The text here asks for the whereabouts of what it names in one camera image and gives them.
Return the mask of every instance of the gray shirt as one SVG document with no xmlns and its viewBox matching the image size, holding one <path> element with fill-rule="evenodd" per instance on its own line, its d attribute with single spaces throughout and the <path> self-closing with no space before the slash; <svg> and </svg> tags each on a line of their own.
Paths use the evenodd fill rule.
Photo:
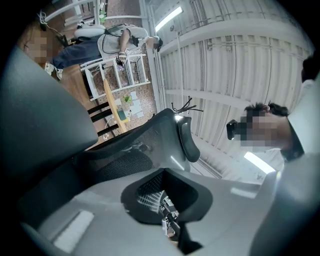
<svg viewBox="0 0 320 256">
<path fill-rule="evenodd" d="M 130 39 L 126 44 L 127 50 L 137 50 L 141 48 L 141 46 L 147 41 L 148 32 L 144 28 L 137 26 L 125 26 L 124 29 L 128 29 L 130 32 Z M 138 46 L 133 44 L 133 40 L 131 38 L 132 36 L 139 38 Z M 98 39 L 98 48 L 101 56 L 105 59 L 108 59 L 120 51 L 120 37 L 110 34 L 103 34 Z"/>
</svg>

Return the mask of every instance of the white sneaker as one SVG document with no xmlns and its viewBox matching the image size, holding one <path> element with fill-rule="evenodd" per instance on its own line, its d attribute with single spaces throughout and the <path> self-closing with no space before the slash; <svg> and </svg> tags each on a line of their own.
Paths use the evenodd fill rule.
<svg viewBox="0 0 320 256">
<path fill-rule="evenodd" d="M 55 68 L 55 71 L 56 71 L 56 77 L 61 80 L 62 79 L 62 71 L 64 71 L 63 69 L 59 69 L 59 68 Z"/>
<path fill-rule="evenodd" d="M 54 69 L 55 69 L 55 66 L 54 65 L 52 65 L 51 63 L 49 63 L 49 62 L 46 62 L 45 63 L 45 67 L 44 67 L 44 70 L 51 76 L 51 74 L 52 74 L 52 71 L 54 71 Z"/>
</svg>

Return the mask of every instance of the white metal rack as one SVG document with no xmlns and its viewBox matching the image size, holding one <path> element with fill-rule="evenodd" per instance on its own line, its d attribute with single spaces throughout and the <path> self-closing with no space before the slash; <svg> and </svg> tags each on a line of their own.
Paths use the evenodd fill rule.
<svg viewBox="0 0 320 256">
<path fill-rule="evenodd" d="M 100 74 L 102 76 L 102 80 L 104 80 L 106 78 L 105 73 L 104 73 L 104 69 L 108 68 L 108 67 L 114 68 L 114 73 L 115 73 L 116 81 L 118 84 L 118 88 L 112 90 L 113 93 L 124 90 L 124 89 L 149 84 L 150 81 L 146 77 L 146 71 L 145 71 L 145 66 L 144 66 L 144 59 L 143 59 L 144 56 L 146 56 L 146 55 L 145 54 L 132 54 L 132 55 L 127 56 L 125 63 L 124 63 L 124 67 L 125 67 L 125 70 L 127 73 L 128 81 L 129 81 L 128 86 L 122 86 L 122 84 L 121 84 L 120 76 L 118 73 L 116 58 L 109 58 L 109 59 L 99 58 L 99 59 L 88 61 L 88 62 L 82 64 L 80 66 L 81 71 L 85 72 L 85 76 L 88 81 L 90 91 L 92 94 L 92 98 L 90 100 L 94 101 L 94 100 L 106 95 L 105 93 L 99 94 L 97 87 L 95 85 L 95 82 L 94 82 L 94 77 L 93 77 L 92 71 L 90 70 L 92 68 L 99 67 Z M 134 80 L 131 63 L 135 63 L 135 65 L 137 67 L 139 83 L 136 83 Z"/>
</svg>

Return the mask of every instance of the jeans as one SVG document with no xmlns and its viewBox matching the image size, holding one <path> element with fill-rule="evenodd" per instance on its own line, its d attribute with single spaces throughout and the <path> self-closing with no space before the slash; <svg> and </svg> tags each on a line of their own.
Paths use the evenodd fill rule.
<svg viewBox="0 0 320 256">
<path fill-rule="evenodd" d="M 64 48 L 51 60 L 57 69 L 64 69 L 76 64 L 82 64 L 101 58 L 98 48 L 100 35 L 92 37 L 91 40 L 80 44 L 74 44 Z"/>
</svg>

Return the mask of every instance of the fluorescent light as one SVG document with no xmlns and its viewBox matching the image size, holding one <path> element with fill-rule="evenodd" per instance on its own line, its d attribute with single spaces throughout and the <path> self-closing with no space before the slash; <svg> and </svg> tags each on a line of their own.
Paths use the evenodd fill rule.
<svg viewBox="0 0 320 256">
<path fill-rule="evenodd" d="M 247 152 L 244 155 L 244 158 L 249 160 L 251 163 L 253 163 L 256 167 L 260 168 L 266 174 L 269 174 L 269 173 L 276 171 L 269 164 L 267 164 L 265 161 L 261 160 L 259 157 L 257 157 L 255 154 L 253 154 L 251 152 Z"/>
<path fill-rule="evenodd" d="M 181 116 L 181 115 L 175 115 L 174 117 L 175 117 L 175 120 L 177 120 L 177 121 L 179 121 L 181 118 L 183 118 L 183 116 Z"/>
<path fill-rule="evenodd" d="M 165 24 L 167 24 L 170 20 L 172 20 L 174 17 L 182 13 L 182 8 L 179 6 L 177 9 L 175 9 L 173 12 L 171 12 L 167 17 L 165 17 L 163 20 L 160 21 L 158 25 L 155 26 L 155 32 L 158 32 L 159 29 L 161 29 Z"/>
<path fill-rule="evenodd" d="M 185 170 L 185 168 L 183 168 L 183 166 L 173 157 L 171 156 L 171 159 L 176 163 L 177 166 L 179 166 L 183 171 Z"/>
</svg>

